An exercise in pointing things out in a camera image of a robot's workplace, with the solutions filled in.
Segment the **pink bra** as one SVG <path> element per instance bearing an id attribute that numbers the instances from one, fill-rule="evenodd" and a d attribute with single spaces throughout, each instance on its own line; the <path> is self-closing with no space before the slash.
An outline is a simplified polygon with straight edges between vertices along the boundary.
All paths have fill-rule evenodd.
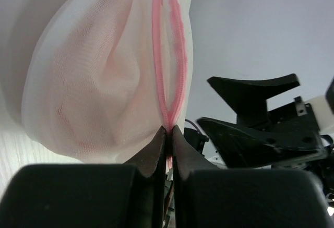
<path id="1" fill-rule="evenodd" d="M 151 0 L 71 0 L 50 78 L 51 143 L 81 160 L 130 155 L 161 126 Z"/>

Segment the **pink mesh laundry bag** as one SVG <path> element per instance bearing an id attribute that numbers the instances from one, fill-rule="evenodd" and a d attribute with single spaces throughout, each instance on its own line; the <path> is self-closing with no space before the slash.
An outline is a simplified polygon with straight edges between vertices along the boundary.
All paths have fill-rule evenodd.
<path id="1" fill-rule="evenodd" d="M 123 163 L 184 126 L 192 69 L 186 0 L 68 0 L 33 52 L 22 124 L 55 153 Z"/>

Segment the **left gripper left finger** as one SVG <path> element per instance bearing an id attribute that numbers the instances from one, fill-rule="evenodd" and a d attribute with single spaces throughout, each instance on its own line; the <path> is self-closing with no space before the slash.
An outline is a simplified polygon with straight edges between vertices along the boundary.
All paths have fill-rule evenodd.
<path id="1" fill-rule="evenodd" d="M 1 227 L 162 227 L 166 131 L 123 164 L 36 164 L 1 199 Z"/>

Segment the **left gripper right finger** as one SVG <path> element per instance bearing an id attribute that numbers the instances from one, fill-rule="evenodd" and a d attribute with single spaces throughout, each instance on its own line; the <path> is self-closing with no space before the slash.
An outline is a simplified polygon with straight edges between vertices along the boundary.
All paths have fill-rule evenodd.
<path id="1" fill-rule="evenodd" d="M 316 177 L 291 169 L 223 170 L 171 132 L 177 227 L 333 227 Z"/>

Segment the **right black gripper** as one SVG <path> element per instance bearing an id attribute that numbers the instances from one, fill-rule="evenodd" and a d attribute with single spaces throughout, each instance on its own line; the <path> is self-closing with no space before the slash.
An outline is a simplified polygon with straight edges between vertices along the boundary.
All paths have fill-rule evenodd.
<path id="1" fill-rule="evenodd" d="M 237 114 L 238 124 L 269 124 L 271 117 L 267 132 L 213 118 L 197 120 L 228 168 L 305 169 L 330 156 L 333 145 L 323 145 L 330 134 L 320 134 L 311 105 L 301 97 L 268 112 L 268 99 L 300 85 L 296 74 L 268 80 L 211 77 L 207 82 Z"/>

